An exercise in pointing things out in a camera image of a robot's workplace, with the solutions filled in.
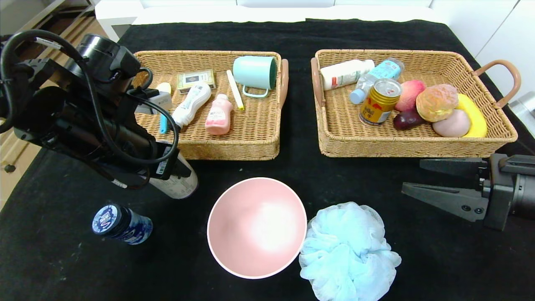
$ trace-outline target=eggplant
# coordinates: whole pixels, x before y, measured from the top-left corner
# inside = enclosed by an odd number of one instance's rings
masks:
[[[400,131],[410,130],[424,123],[427,121],[418,114],[416,108],[401,112],[394,118],[394,127]]]

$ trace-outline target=yellow can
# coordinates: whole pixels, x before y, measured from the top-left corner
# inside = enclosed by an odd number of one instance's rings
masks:
[[[359,114],[362,122],[368,125],[380,125],[385,122],[400,95],[401,85],[397,81],[388,78],[377,80],[362,103]]]

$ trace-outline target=teal mug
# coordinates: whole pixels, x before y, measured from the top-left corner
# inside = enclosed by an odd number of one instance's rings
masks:
[[[275,87],[277,63],[272,56],[241,56],[234,60],[234,80],[243,85],[242,92],[249,97],[262,98]],[[266,89],[264,94],[247,93],[247,87]]]

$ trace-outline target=yellow banana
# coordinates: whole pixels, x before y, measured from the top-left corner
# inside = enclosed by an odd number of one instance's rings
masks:
[[[470,130],[463,137],[482,138],[487,136],[487,121],[477,105],[464,94],[458,94],[459,104],[457,109],[463,110],[470,118]]]

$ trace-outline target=white lotion bottle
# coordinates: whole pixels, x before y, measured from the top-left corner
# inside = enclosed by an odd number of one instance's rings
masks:
[[[359,77],[375,67],[371,59],[354,59],[340,64],[323,67],[319,71],[323,78],[323,90],[332,90],[357,82]]]
[[[205,82],[200,82],[191,87],[186,99],[174,110],[172,117],[179,127],[188,125],[195,113],[210,98],[212,90]]]

